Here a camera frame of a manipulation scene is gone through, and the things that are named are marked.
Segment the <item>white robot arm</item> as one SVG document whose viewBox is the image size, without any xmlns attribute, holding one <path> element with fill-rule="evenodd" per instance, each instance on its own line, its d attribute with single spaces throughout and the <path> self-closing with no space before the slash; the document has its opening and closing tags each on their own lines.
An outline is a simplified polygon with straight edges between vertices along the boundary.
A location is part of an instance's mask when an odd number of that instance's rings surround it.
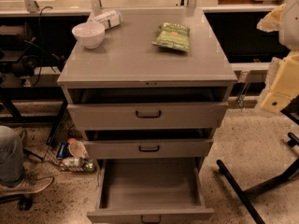
<svg viewBox="0 0 299 224">
<path fill-rule="evenodd" d="M 260 19 L 257 28 L 278 31 L 279 43 L 290 51 L 282 59 L 272 58 L 259 101 L 263 111 L 278 113 L 299 95 L 299 0 L 286 0 Z"/>
</svg>

